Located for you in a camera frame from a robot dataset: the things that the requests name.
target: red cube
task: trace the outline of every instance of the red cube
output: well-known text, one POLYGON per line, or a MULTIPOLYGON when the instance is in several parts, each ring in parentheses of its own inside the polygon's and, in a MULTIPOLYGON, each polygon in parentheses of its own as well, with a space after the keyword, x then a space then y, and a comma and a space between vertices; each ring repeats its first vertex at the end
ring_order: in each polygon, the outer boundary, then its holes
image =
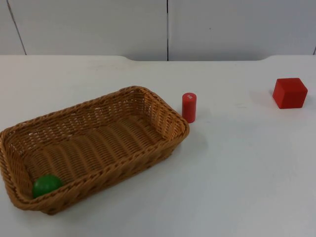
POLYGON ((273 98, 280 109, 301 108, 307 88, 299 78, 277 79, 273 98))

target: tabletop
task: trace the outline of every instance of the tabletop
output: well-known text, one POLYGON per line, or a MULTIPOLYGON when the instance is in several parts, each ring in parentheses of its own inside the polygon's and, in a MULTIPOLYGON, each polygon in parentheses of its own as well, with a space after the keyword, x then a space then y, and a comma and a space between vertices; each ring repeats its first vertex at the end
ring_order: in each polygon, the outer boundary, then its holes
POLYGON ((15 208, 0 181, 6 237, 316 236, 316 57, 137 62, 116 56, 0 56, 0 130, 130 85, 181 112, 190 134, 165 161, 60 212, 15 208), (301 109, 280 110, 277 78, 301 78, 301 109))

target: red cylinder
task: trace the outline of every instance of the red cylinder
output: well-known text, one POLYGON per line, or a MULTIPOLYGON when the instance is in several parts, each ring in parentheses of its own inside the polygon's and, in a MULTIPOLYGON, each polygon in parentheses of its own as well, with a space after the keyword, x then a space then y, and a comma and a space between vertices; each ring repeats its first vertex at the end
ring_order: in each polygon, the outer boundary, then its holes
POLYGON ((188 122, 196 120, 197 96, 194 93, 185 93, 182 96, 182 117, 188 122))

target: ball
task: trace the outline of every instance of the ball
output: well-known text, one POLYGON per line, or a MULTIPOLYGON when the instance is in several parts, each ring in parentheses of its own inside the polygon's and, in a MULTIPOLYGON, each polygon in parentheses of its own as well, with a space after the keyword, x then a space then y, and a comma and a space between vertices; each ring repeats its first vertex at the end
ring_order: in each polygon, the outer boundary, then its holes
POLYGON ((52 174, 46 174, 38 178, 33 185, 33 198, 50 193, 63 186, 60 178, 52 174))

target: woven basket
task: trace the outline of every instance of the woven basket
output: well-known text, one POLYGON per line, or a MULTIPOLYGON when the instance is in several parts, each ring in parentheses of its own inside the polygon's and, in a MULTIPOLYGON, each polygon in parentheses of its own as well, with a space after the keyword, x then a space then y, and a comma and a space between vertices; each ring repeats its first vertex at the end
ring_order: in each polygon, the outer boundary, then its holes
POLYGON ((188 134, 156 94, 127 87, 4 130, 1 173, 16 207, 55 214, 166 159, 188 134), (64 186, 33 199, 45 174, 64 186))

